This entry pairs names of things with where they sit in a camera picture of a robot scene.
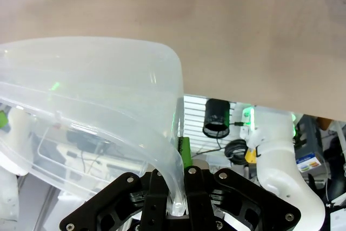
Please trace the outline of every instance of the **bolt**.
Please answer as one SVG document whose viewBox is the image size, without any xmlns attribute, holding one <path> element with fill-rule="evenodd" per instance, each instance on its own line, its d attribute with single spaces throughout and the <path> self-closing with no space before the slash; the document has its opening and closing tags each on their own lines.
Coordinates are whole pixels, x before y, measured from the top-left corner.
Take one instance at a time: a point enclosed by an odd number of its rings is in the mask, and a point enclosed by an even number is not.
<svg viewBox="0 0 346 231">
<path fill-rule="evenodd" d="M 195 174 L 196 173 L 196 169 L 195 168 L 190 168 L 189 169 L 189 174 Z"/>
<path fill-rule="evenodd" d="M 288 213 L 288 214 L 286 214 L 286 217 L 285 217 L 285 218 L 286 218 L 287 221 L 290 221 L 290 222 L 291 222 L 291 221 L 293 221 L 294 216 L 293 216 L 293 214 Z"/>
<path fill-rule="evenodd" d="M 220 173 L 219 177 L 220 177 L 220 179 L 226 179 L 227 178 L 227 174 L 226 173 Z"/>
<path fill-rule="evenodd" d="M 220 230 L 221 228 L 223 228 L 223 223 L 221 221 L 216 221 L 216 228 L 217 230 Z"/>
<path fill-rule="evenodd" d="M 68 224 L 67 226 L 66 226 L 66 230 L 67 231 L 72 231 L 72 230 L 74 230 L 75 229 L 75 225 L 74 224 Z"/>
</svg>

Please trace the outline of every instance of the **white wire rack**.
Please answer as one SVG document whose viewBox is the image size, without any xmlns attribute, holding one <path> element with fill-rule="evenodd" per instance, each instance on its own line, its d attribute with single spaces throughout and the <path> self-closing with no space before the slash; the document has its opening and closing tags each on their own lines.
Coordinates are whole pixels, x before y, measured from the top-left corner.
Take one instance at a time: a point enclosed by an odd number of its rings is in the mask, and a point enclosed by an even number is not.
<svg viewBox="0 0 346 231">
<path fill-rule="evenodd" d="M 193 153 L 206 151 L 218 148 L 216 139 L 209 138 L 203 133 L 203 123 L 205 116 L 205 104 L 208 98 L 199 96 L 184 96 L 184 136 L 190 138 L 191 151 Z M 236 103 L 230 102 L 230 120 Z M 227 143 L 233 140 L 232 136 L 220 139 L 219 143 L 224 147 Z M 214 155 L 221 155 L 223 151 L 212 152 Z"/>
</svg>

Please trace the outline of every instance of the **green block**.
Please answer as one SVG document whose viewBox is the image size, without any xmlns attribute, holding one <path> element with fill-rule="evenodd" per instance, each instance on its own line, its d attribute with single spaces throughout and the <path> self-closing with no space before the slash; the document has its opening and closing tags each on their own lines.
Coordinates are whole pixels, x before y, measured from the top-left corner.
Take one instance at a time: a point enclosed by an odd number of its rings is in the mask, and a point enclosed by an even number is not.
<svg viewBox="0 0 346 231">
<path fill-rule="evenodd" d="M 7 116 L 4 111 L 0 111 L 0 128 L 4 127 L 9 123 Z"/>
<path fill-rule="evenodd" d="M 178 151 L 183 159 L 184 169 L 192 166 L 190 139 L 188 137 L 179 137 Z"/>
</svg>

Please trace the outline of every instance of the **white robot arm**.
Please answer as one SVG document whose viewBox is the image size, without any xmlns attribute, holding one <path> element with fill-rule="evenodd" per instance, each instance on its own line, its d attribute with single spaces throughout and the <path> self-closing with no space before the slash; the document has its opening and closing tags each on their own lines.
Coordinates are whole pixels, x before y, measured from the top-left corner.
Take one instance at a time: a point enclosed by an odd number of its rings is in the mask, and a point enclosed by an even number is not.
<svg viewBox="0 0 346 231">
<path fill-rule="evenodd" d="M 295 159 L 292 114 L 253 107 L 247 127 L 247 145 L 257 150 L 257 178 L 261 186 L 301 211 L 294 231 L 318 231 L 325 207 L 301 176 Z"/>
</svg>

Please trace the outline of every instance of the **transparent plastic container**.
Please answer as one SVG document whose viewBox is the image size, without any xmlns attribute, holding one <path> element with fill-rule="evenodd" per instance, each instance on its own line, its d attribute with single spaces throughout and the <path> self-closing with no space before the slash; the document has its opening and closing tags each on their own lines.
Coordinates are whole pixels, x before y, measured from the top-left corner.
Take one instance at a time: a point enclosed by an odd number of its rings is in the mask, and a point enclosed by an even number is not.
<svg viewBox="0 0 346 231">
<path fill-rule="evenodd" d="M 3 44 L 0 103 L 11 107 L 0 152 L 22 169 L 89 199 L 151 164 L 169 186 L 173 214 L 182 214 L 183 83 L 169 47 L 106 37 Z"/>
</svg>

